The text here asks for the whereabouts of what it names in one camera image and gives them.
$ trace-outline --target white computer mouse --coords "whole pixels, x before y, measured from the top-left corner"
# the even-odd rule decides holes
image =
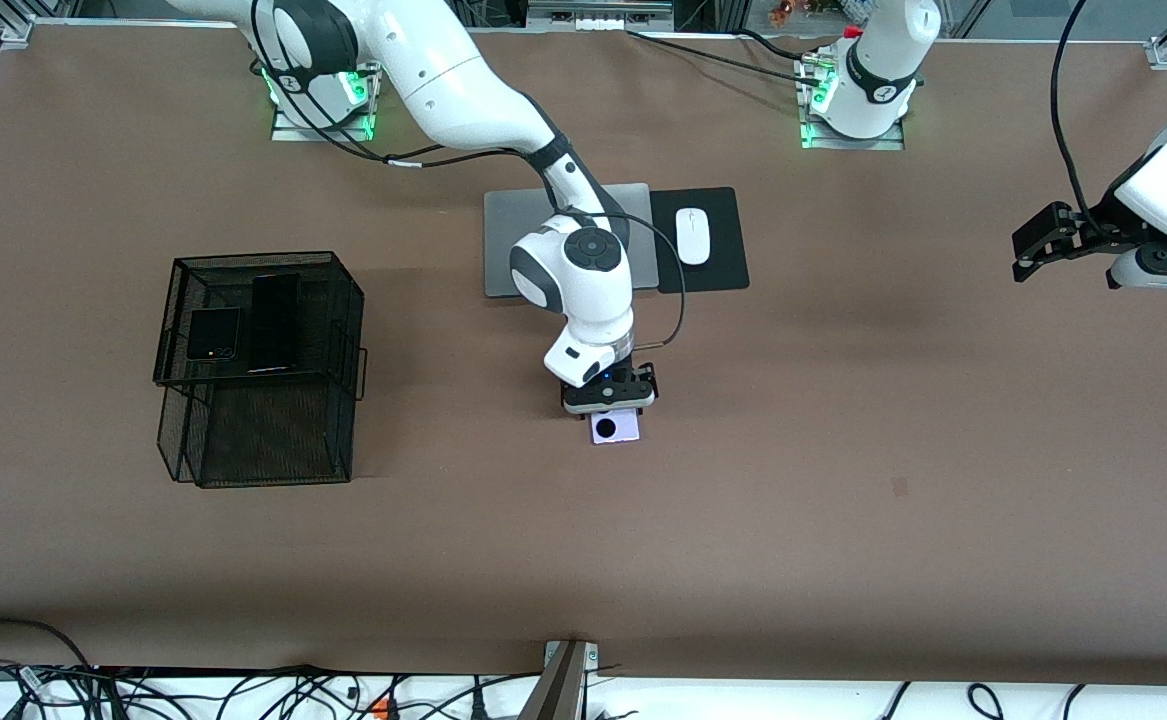
[[[712,256],[712,232],[705,211],[676,210],[676,254],[687,265],[703,265]]]

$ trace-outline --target phone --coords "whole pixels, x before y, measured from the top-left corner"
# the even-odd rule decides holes
[[[240,307],[204,307],[191,312],[187,328],[189,361],[230,361],[240,334]]]
[[[299,363],[299,274],[254,278],[250,301],[250,372],[291,370]]]

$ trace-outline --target green indicator light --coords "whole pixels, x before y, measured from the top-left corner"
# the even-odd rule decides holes
[[[277,99],[277,88],[272,86],[272,79],[270,77],[267,77],[266,74],[263,76],[263,82],[267,83],[267,95],[268,95],[268,97],[271,97],[272,104],[273,105],[280,105],[281,102]]]
[[[338,82],[344,86],[347,99],[352,102],[352,104],[359,104],[359,102],[365,99],[365,86],[359,83],[356,74],[338,74]]]

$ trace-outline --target black cable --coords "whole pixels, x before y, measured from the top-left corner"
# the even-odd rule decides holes
[[[287,692],[284,695],[281,695],[280,698],[278,698],[278,700],[275,702],[272,702],[272,705],[267,707],[267,711],[264,711],[263,715],[259,715],[259,720],[267,720],[267,716],[272,715],[273,712],[277,712],[278,708],[280,708],[281,711],[284,711],[285,709],[285,704],[291,699],[291,695],[294,695],[295,693],[298,693],[300,691],[300,688],[307,687],[307,685],[310,681],[312,680],[299,681],[299,678],[295,678],[294,679],[294,688],[291,692]]]
[[[405,680],[407,680],[407,679],[410,679],[410,674],[392,674],[392,680],[391,680],[391,683],[387,683],[387,688],[385,688],[385,691],[378,693],[378,697],[376,697],[371,702],[369,702],[369,705],[365,706],[365,708],[363,711],[361,711],[359,714],[356,715],[356,718],[354,720],[365,720],[365,716],[369,716],[369,714],[371,714],[371,712],[373,712],[373,707],[377,707],[378,702],[383,701],[383,698],[386,698],[390,694],[393,694],[396,692],[396,688],[399,687],[399,685],[401,683],[405,683]]]
[[[1072,700],[1076,700],[1076,695],[1081,694],[1083,688],[1085,688],[1085,683],[1077,685],[1077,687],[1072,688],[1072,692],[1067,693],[1067,700],[1063,701],[1063,720],[1068,720],[1068,716],[1072,714]]]
[[[584,692],[584,707],[587,708],[587,691]],[[481,674],[471,677],[471,720],[490,720],[485,712],[485,691],[481,687]]]
[[[72,642],[72,638],[67,637],[67,635],[62,632],[62,630],[56,628],[56,625],[51,625],[48,623],[40,623],[40,621],[36,620],[23,620],[23,618],[0,618],[0,625],[16,625],[18,628],[30,628],[34,630],[40,630],[41,632],[49,632],[50,635],[53,635],[54,638],[63,643],[63,646],[67,646],[67,650],[71,651],[71,653],[76,657],[76,660],[79,662],[83,667],[90,666],[90,662],[85,659],[85,653],[81,651],[81,648],[76,646],[76,643]],[[109,705],[112,706],[112,715],[125,716],[125,708],[121,707],[121,698],[118,697],[118,694],[120,693],[117,693],[116,684],[109,683],[109,680],[99,680],[99,685],[100,685],[99,694],[105,695],[107,698]],[[98,716],[102,720],[103,718],[102,702],[99,702],[97,711],[98,711]]]
[[[675,42],[666,42],[666,40],[661,40],[657,37],[650,37],[648,35],[641,35],[638,32],[627,32],[628,35],[633,37],[638,37],[645,42],[654,42],[656,46],[671,47],[673,50],[680,50],[682,53],[689,53],[691,55],[698,55],[699,58],[715,60],[717,63],[725,63],[726,65],[734,65],[734,68],[742,68],[746,70],[752,70],[757,74],[766,74],[766,76],[771,76],[776,78],[783,78],[789,82],[797,83],[797,85],[809,85],[810,88],[819,86],[819,82],[816,78],[797,77],[794,74],[781,74],[778,70],[771,70],[767,68],[761,68],[759,65],[749,65],[747,63],[740,63],[738,60],[721,58],[720,55],[712,55],[711,53],[703,53],[703,50],[696,50],[693,47],[677,46]]]
[[[166,715],[162,711],[159,711],[158,708],[154,707],[148,707],[147,705],[135,705],[135,707],[138,707],[140,711],[149,712],[153,715],[161,716],[162,720],[175,720],[173,719],[173,716]],[[187,711],[184,708],[179,707],[179,711],[182,712],[182,716],[184,716],[184,720],[193,720],[193,716],[187,714]]]
[[[991,712],[987,712],[984,706],[979,705],[979,700],[974,697],[974,692],[977,691],[985,692],[987,693],[987,697],[991,698],[991,702],[995,706],[994,715],[991,714]],[[970,687],[966,688],[966,700],[970,701],[970,707],[972,707],[977,714],[986,716],[987,720],[1005,720],[1005,711],[1000,708],[1000,698],[995,697],[995,693],[991,691],[987,685],[981,683],[971,684]]]
[[[890,706],[886,708],[885,715],[881,715],[881,720],[893,720],[894,712],[897,711],[899,704],[903,701],[903,693],[911,687],[911,680],[907,680],[902,685],[899,685],[897,691],[894,691],[894,698],[890,700]]]
[[[141,678],[139,680],[125,680],[125,681],[127,684],[134,685],[135,688],[146,688],[144,686],[144,679],[141,679]],[[149,698],[151,700],[159,700],[159,701],[166,702],[166,705],[168,705],[168,706],[175,708],[176,711],[179,711],[179,714],[182,715],[182,716],[184,716],[184,720],[193,720],[193,716],[191,716],[190,712],[187,712],[187,709],[184,708],[184,706],[182,706],[182,705],[180,705],[180,702],[176,702],[175,700],[173,700],[173,698],[166,697],[165,693],[148,692],[148,694],[145,695],[144,698]],[[148,712],[155,712],[151,707],[145,706],[142,702],[134,702],[134,700],[135,700],[134,693],[131,693],[130,695],[126,695],[125,700],[126,700],[126,702],[132,702],[132,705],[134,705],[135,707],[147,709]]]
[[[307,683],[305,684],[312,684],[312,688],[307,688],[307,691],[299,693],[298,691],[300,685],[298,684],[298,679],[295,679],[294,702],[291,705],[289,709],[285,709],[285,707],[282,706],[280,720],[291,720],[294,716],[294,711],[299,708],[299,704],[309,700],[314,702],[321,702],[321,705],[323,705],[326,709],[330,711],[330,716],[333,716],[333,719],[335,720],[338,720],[338,712],[329,702],[321,700],[321,698],[314,697],[315,692],[317,692],[319,688],[324,688],[324,685],[330,680],[333,680],[333,678],[326,678],[323,680],[319,680],[317,678],[308,678]]]
[[[253,687],[250,687],[250,688],[244,687],[244,683],[249,683],[250,680],[259,680],[259,679],[263,679],[263,683],[259,683],[259,684],[257,684],[257,685],[254,685]],[[162,700],[162,701],[170,701],[170,700],[200,700],[200,701],[204,701],[204,702],[228,702],[228,701],[231,701],[232,698],[235,698],[237,695],[245,694],[245,693],[249,693],[249,692],[254,692],[258,688],[267,687],[267,685],[271,685],[272,683],[280,681],[282,679],[286,679],[285,676],[282,676],[282,674],[278,674],[277,678],[258,678],[258,676],[250,676],[249,678],[245,678],[244,683],[239,683],[239,688],[235,688],[235,691],[228,692],[226,695],[207,695],[207,694],[190,694],[190,693],[172,694],[172,693],[155,692],[154,688],[148,687],[148,685],[144,685],[144,691],[147,691],[147,692],[130,693],[130,694],[125,695],[125,700]],[[120,681],[121,683],[128,683],[128,684],[135,685],[135,687],[139,687],[138,683],[133,683],[132,680],[120,679]],[[330,697],[335,697],[335,698],[338,697],[336,693],[333,693],[333,692],[330,692],[328,690],[324,691],[324,692],[328,693],[328,694],[330,694]]]
[[[440,712],[442,712],[446,707],[449,707],[453,702],[457,702],[460,700],[463,700],[463,698],[466,698],[469,694],[474,693],[475,691],[477,691],[477,688],[488,688],[488,687],[490,687],[490,685],[497,685],[499,683],[506,683],[509,680],[519,680],[522,678],[537,678],[538,674],[541,674],[541,673],[504,674],[504,676],[502,676],[502,678],[495,678],[495,679],[491,679],[491,680],[484,680],[482,683],[475,683],[475,684],[471,685],[471,687],[466,688],[463,692],[460,692],[459,694],[452,697],[450,700],[447,700],[445,702],[440,702],[440,705],[438,705],[436,707],[433,707],[432,711],[429,711],[429,712],[424,712],[422,716],[419,716],[419,720],[428,720],[428,716],[433,716],[433,715],[440,714]]]
[[[1063,156],[1063,165],[1067,167],[1068,182],[1072,184],[1072,195],[1076,196],[1077,210],[1085,223],[1093,228],[1103,237],[1107,232],[1096,223],[1090,214],[1090,205],[1085,202],[1085,191],[1081,188],[1081,177],[1077,176],[1076,161],[1072,160],[1072,152],[1068,149],[1067,140],[1063,138],[1063,123],[1058,119],[1058,69],[1063,65],[1063,51],[1067,50],[1067,41],[1072,36],[1072,28],[1076,26],[1081,11],[1085,8],[1086,0],[1077,0],[1072,14],[1068,15],[1067,25],[1063,26],[1062,35],[1058,35],[1058,50],[1054,54],[1054,68],[1050,68],[1050,125],[1054,127],[1054,142],[1058,144],[1058,154]]]
[[[662,242],[665,243],[665,245],[668,246],[668,250],[671,251],[671,256],[673,257],[673,260],[676,263],[676,274],[678,274],[679,278],[680,278],[680,310],[679,310],[678,315],[676,315],[676,327],[673,329],[671,329],[671,334],[669,334],[669,336],[666,336],[664,340],[662,340],[659,342],[648,343],[648,345],[637,345],[637,347],[634,348],[634,351],[635,352],[644,352],[644,351],[648,351],[648,350],[659,350],[661,347],[669,347],[669,345],[671,345],[671,343],[673,343],[673,341],[676,341],[676,336],[679,336],[680,328],[683,328],[683,326],[685,324],[685,296],[689,294],[687,288],[685,288],[685,265],[684,265],[684,263],[680,261],[680,254],[678,254],[678,252],[676,252],[676,245],[673,244],[673,242],[671,242],[671,238],[666,237],[666,235],[664,232],[662,232],[661,229],[656,228],[650,221],[647,221],[647,219],[643,219],[643,218],[638,218],[637,215],[629,215],[629,214],[584,214],[584,211],[580,211],[580,210],[571,210],[571,209],[562,209],[562,208],[560,208],[555,203],[555,197],[552,196],[552,193],[547,193],[547,196],[548,196],[548,200],[551,200],[551,202],[552,202],[552,211],[554,211],[554,214],[557,214],[557,215],[565,215],[565,217],[574,218],[574,219],[578,219],[578,218],[624,219],[624,221],[628,221],[628,222],[631,222],[631,223],[637,223],[640,225],[644,225],[644,228],[650,228],[650,231],[655,233],[655,237],[659,238],[659,240],[662,240]]]
[[[431,708],[431,709],[436,709],[436,704],[435,702],[424,702],[424,701],[420,701],[420,700],[414,700],[414,701],[405,702],[405,705],[397,705],[396,709],[414,709],[414,707],[427,707],[427,708]],[[441,716],[447,716],[447,719],[449,719],[449,720],[463,720],[459,715],[450,715],[449,712],[446,712],[446,711],[442,711],[442,709],[440,709],[439,712],[440,712]]]
[[[770,53],[778,55],[781,58],[801,60],[801,54],[788,53],[788,50],[784,50],[783,47],[775,46],[769,40],[766,40],[766,37],[761,35],[761,33],[753,32],[752,29],[748,29],[746,27],[740,27],[734,32],[731,32],[731,35],[743,35],[747,37],[752,37],[752,40],[760,42],[761,47],[764,47],[766,50],[769,50]]]

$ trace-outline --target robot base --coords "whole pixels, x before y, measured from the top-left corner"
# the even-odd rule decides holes
[[[347,137],[350,137],[356,142],[373,140],[373,125],[378,120],[378,95],[382,91],[382,83],[383,72],[377,64],[372,64],[369,68],[369,72],[365,74],[365,104],[356,109],[351,117],[342,123],[342,132],[327,130],[324,133],[342,144],[349,142],[347,141]],[[271,85],[268,85],[268,91],[271,91]],[[294,123],[291,123],[291,119],[285,117],[285,113],[280,109],[277,109],[272,113],[272,140],[285,142],[314,140],[326,142],[326,138],[322,138],[313,128],[296,126]]]
[[[820,92],[826,92],[827,86],[830,86],[829,76],[836,67],[836,56],[827,54],[831,49],[833,49],[832,46],[820,47],[819,50],[809,53],[803,60],[797,60],[794,63],[797,77],[812,77],[824,83],[818,88],[797,86],[801,146],[822,147],[825,151],[902,151],[902,123],[894,123],[894,126],[882,137],[858,140],[858,138],[840,135],[839,132],[829,126],[827,120],[810,111],[811,105],[822,100]]]

